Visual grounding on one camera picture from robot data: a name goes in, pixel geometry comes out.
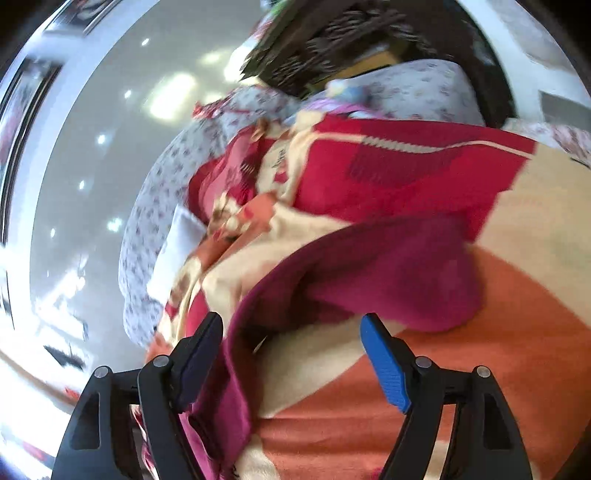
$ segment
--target blue gripper pad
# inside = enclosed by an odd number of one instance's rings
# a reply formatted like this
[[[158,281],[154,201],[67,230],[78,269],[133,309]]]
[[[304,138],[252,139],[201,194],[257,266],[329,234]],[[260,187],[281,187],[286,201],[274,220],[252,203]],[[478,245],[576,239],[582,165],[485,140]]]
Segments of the blue gripper pad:
[[[391,405],[395,405],[402,413],[406,414],[411,401],[404,381],[404,372],[388,348],[387,341],[388,339],[379,334],[369,317],[365,315],[361,319],[363,347],[378,376],[386,399]]]

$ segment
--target dark wooden headboard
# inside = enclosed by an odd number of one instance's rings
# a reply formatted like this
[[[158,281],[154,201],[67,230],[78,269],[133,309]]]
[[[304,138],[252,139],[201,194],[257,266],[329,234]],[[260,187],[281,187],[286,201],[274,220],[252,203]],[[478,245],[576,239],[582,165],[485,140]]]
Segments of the dark wooden headboard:
[[[372,46],[402,39],[413,58],[450,60],[472,82],[486,124],[515,116],[495,53],[454,0],[291,0],[252,52],[246,76],[304,97]]]

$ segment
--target purple fabric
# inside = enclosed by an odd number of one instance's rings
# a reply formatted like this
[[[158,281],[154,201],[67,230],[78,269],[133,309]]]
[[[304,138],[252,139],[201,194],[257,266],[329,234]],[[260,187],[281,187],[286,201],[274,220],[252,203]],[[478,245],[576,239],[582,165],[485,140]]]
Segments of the purple fabric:
[[[365,312],[428,332],[469,320],[481,292],[464,229],[444,215],[359,223],[302,247],[265,276],[241,301],[222,354],[182,418],[206,477],[233,478],[250,438],[260,392],[251,352],[265,335]]]

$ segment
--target glossy floor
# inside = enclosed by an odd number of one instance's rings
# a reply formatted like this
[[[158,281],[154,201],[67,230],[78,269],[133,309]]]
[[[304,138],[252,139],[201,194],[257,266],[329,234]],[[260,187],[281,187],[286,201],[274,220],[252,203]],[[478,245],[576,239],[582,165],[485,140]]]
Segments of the glossy floor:
[[[35,213],[31,304],[85,322],[93,366],[141,364],[117,280],[125,222],[195,101],[234,87],[229,56],[261,15],[258,0],[161,0],[115,44],[68,114]]]

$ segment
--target white pillow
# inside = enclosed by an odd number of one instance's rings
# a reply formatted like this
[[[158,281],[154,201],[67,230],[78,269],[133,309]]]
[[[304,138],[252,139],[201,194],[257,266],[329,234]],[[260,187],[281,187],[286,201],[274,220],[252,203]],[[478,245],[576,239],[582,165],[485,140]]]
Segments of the white pillow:
[[[185,206],[174,209],[173,223],[158,254],[152,278],[146,285],[148,295],[166,305],[174,279],[189,254],[205,236],[207,227]]]

